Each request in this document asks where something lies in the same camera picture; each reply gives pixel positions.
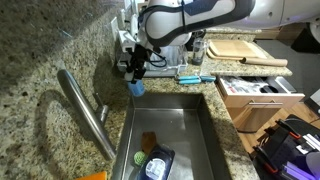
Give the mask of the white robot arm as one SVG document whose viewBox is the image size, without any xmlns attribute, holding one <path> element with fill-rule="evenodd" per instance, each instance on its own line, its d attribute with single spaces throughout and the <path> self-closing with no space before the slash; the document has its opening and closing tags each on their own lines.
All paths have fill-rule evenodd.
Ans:
<svg viewBox="0 0 320 180">
<path fill-rule="evenodd" d="M 149 0 L 137 18 L 125 79 L 131 84 L 140 81 L 152 54 L 187 43 L 195 31 L 217 26 L 274 28 L 314 23 L 319 16 L 320 0 Z"/>
</svg>

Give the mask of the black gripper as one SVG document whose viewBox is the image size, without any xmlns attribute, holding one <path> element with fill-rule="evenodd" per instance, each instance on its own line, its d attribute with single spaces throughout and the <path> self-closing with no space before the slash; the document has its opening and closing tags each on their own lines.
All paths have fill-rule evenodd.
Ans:
<svg viewBox="0 0 320 180">
<path fill-rule="evenodd" d="M 144 63 L 150 60 L 151 50 L 144 48 L 141 45 L 136 45 L 134 51 L 129 51 L 131 55 L 130 61 L 127 63 L 126 73 L 129 75 L 129 82 L 136 84 L 141 80 L 146 72 Z"/>
</svg>

